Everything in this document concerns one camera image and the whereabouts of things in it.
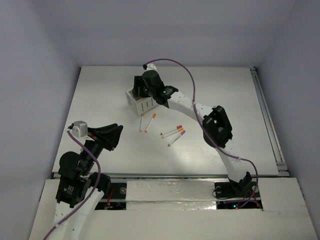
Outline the orange capped white marker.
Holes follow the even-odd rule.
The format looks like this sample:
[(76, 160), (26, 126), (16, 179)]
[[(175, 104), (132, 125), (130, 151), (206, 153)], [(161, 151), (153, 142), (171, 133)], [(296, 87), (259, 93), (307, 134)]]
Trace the orange capped white marker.
[(145, 130), (144, 130), (145, 133), (148, 132), (148, 130), (149, 130), (150, 126), (151, 126), (151, 123), (152, 123), (153, 120), (156, 118), (156, 115), (157, 115), (156, 113), (154, 113), (154, 114), (152, 115), (151, 119), (149, 120), (149, 122), (148, 122), (148, 124), (147, 124), (147, 126), (146, 126), (146, 128), (145, 128)]

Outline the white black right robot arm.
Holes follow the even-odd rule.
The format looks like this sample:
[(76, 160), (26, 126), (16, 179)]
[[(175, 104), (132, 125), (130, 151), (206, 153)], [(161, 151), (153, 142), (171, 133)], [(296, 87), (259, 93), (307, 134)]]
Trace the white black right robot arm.
[(176, 110), (197, 121), (205, 142), (216, 149), (226, 170), (229, 182), (217, 194), (224, 198), (250, 198), (257, 185), (245, 167), (247, 159), (238, 155), (232, 143), (232, 126), (225, 109), (196, 103), (177, 88), (165, 85), (156, 71), (134, 77), (133, 97), (150, 98), (160, 106)]

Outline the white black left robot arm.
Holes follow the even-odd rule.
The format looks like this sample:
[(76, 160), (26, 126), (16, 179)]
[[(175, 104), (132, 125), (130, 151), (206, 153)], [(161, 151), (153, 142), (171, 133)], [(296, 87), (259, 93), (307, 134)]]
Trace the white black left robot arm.
[(123, 126), (116, 123), (91, 128), (84, 121), (67, 127), (67, 135), (81, 152), (65, 152), (59, 160), (59, 184), (56, 193), (52, 229), (46, 240), (80, 240), (99, 201), (114, 195), (111, 178), (102, 173), (98, 157), (103, 150), (113, 151)]

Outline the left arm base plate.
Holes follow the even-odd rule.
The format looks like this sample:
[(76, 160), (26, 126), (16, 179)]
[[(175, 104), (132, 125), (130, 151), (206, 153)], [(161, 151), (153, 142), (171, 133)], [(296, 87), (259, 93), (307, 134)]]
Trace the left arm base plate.
[(112, 182), (110, 190), (98, 202), (95, 210), (126, 210), (127, 201), (127, 183), (126, 182)]

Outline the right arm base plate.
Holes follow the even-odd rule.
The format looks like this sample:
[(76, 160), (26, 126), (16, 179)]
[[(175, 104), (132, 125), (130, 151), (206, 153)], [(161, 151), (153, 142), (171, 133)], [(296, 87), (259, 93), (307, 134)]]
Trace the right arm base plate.
[(230, 182), (215, 182), (213, 196), (218, 200), (227, 200), (234, 198), (248, 198), (252, 195), (256, 187), (256, 182), (251, 182), (249, 186), (244, 190), (236, 190)]

